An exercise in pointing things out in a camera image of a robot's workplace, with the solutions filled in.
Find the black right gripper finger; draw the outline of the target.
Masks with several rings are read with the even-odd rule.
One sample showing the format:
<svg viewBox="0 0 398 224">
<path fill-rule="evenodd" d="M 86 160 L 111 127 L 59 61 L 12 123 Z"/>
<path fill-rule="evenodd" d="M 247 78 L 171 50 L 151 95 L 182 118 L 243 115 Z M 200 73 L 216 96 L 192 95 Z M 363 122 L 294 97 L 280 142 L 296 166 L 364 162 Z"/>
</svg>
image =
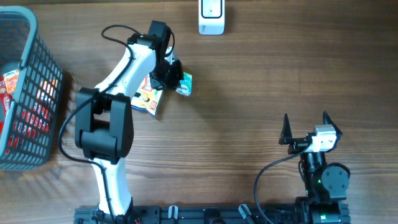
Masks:
<svg viewBox="0 0 398 224">
<path fill-rule="evenodd" d="M 332 119 L 329 117 L 328 113 L 326 111 L 323 112 L 323 124 L 330 124 L 334 127 L 336 131 L 336 136 L 337 137 L 342 137 L 343 133 L 341 130 L 337 127 L 337 125 L 332 121 Z"/>
<path fill-rule="evenodd" d="M 284 115 L 284 123 L 282 126 L 280 139 L 292 139 L 292 131 L 290 128 L 290 122 L 289 122 L 289 117 L 288 117 L 287 113 Z"/>
</svg>

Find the small teal box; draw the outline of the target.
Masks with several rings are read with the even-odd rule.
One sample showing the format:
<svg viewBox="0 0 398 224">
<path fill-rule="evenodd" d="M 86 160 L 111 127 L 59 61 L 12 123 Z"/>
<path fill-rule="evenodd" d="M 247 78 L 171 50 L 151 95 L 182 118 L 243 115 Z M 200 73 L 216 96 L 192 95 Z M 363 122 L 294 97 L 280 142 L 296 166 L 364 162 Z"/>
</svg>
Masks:
<svg viewBox="0 0 398 224">
<path fill-rule="evenodd" d="M 190 96 L 192 93 L 192 81 L 192 75 L 184 72 L 183 80 L 180 80 L 180 86 L 175 91 L 183 96 Z"/>
</svg>

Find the blue yellow snack bag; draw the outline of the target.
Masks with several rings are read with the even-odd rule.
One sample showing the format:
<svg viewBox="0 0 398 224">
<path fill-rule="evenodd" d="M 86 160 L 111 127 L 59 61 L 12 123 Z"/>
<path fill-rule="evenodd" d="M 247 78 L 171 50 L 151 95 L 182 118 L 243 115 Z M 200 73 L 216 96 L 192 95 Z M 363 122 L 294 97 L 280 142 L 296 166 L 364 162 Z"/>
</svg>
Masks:
<svg viewBox="0 0 398 224">
<path fill-rule="evenodd" d="M 156 90 L 151 87 L 150 76 L 147 75 L 132 98 L 131 107 L 138 111 L 146 111 L 155 118 L 162 95 L 162 90 Z"/>
</svg>

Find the small orange box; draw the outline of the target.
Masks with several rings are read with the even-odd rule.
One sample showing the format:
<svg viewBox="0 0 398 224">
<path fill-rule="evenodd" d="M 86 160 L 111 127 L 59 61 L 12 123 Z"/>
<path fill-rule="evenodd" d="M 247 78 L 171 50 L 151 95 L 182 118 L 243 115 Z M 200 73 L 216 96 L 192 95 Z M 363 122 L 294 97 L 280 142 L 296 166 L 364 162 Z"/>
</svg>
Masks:
<svg viewBox="0 0 398 224">
<path fill-rule="evenodd" d="M 16 90 L 17 81 L 19 78 L 19 69 L 11 70 L 4 73 L 3 78 L 6 85 L 6 91 L 9 94 L 13 94 Z"/>
</svg>

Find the red candy bag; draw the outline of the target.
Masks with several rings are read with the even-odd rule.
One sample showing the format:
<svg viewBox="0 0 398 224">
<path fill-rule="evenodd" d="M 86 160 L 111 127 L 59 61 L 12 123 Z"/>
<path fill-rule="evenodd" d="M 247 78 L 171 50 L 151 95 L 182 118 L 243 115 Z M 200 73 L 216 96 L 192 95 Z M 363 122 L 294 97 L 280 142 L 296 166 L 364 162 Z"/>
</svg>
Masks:
<svg viewBox="0 0 398 224">
<path fill-rule="evenodd" d="M 0 97 L 1 97 L 0 133 L 1 133 L 3 130 L 3 127 L 4 127 L 5 120 L 6 120 L 7 111 L 11 107 L 12 95 L 10 95 L 7 92 L 6 82 L 4 81 L 3 76 L 1 76 L 0 86 L 1 86 L 1 89 L 0 89 Z"/>
</svg>

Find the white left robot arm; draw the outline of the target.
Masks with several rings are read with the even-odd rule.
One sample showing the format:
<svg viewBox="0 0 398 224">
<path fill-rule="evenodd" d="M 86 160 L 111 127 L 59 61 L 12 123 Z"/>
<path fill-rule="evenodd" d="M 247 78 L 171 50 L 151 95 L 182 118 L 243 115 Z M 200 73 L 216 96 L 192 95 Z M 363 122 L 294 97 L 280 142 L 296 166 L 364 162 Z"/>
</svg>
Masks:
<svg viewBox="0 0 398 224">
<path fill-rule="evenodd" d="M 139 223 L 126 177 L 134 138 L 131 100 L 145 77 L 155 90 L 180 86 L 182 64 L 172 54 L 173 38 L 166 23 L 152 21 L 148 33 L 134 32 L 124 43 L 124 56 L 105 80 L 78 92 L 75 144 L 94 168 L 100 201 L 76 209 L 75 223 Z"/>
</svg>

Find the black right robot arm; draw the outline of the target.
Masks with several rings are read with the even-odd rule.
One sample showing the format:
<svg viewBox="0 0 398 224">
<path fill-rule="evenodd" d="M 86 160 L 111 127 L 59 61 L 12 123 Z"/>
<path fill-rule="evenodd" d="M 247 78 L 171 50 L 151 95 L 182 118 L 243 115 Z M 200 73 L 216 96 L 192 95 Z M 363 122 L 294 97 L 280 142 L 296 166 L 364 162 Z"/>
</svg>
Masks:
<svg viewBox="0 0 398 224">
<path fill-rule="evenodd" d="M 288 145 L 288 154 L 299 156 L 299 174 L 304 182 L 306 196 L 295 200 L 295 223 L 350 223 L 346 200 L 350 170 L 343 164 L 326 162 L 326 153 L 336 148 L 343 133 L 323 113 L 323 123 L 304 138 L 294 138 L 288 116 L 279 139 Z"/>
</svg>

